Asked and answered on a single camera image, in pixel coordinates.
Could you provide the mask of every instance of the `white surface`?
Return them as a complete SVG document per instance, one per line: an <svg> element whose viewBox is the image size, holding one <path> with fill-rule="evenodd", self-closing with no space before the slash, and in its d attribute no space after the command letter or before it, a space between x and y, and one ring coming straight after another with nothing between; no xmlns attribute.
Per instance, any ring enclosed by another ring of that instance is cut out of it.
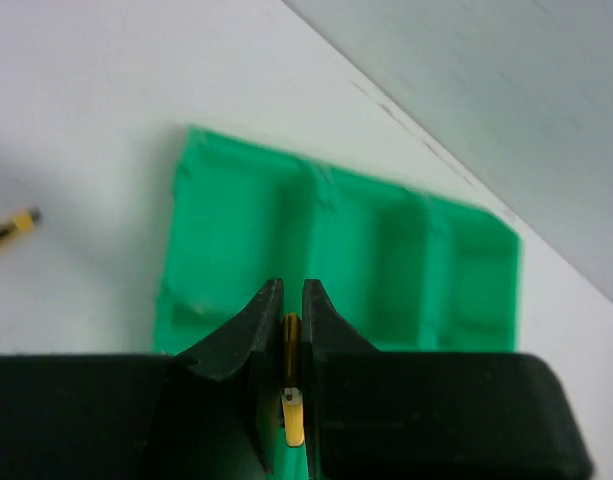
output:
<svg viewBox="0 0 613 480"><path fill-rule="evenodd" d="M613 299L613 0L287 0Z"/></svg>
<svg viewBox="0 0 613 480"><path fill-rule="evenodd" d="M0 2L0 351L148 350L182 124L482 203L525 241L521 346L613 478L613 305L278 0Z"/></svg>

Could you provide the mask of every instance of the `brass pin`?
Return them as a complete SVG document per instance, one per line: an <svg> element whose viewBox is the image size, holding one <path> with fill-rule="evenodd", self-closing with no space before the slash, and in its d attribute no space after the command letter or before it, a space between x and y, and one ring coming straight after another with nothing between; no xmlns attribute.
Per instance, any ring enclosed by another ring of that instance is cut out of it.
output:
<svg viewBox="0 0 613 480"><path fill-rule="evenodd" d="M0 248L24 233L33 230L40 220L39 210L33 207L2 221L0 223Z"/></svg>
<svg viewBox="0 0 613 480"><path fill-rule="evenodd" d="M296 313L284 317L284 384L282 409L286 444L299 447L304 443L304 402L299 388L299 342L301 320Z"/></svg>

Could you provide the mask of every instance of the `green molded plastic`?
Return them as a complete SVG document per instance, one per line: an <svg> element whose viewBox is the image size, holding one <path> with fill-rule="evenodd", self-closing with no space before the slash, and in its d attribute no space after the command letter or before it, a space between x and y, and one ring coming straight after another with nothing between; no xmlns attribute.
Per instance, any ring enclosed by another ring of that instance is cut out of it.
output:
<svg viewBox="0 0 613 480"><path fill-rule="evenodd" d="M198 128L174 195L158 351L202 339L274 277L287 313L320 279L384 350L514 349L519 239L487 211ZM274 478L305 472L301 449L278 463Z"/></svg>

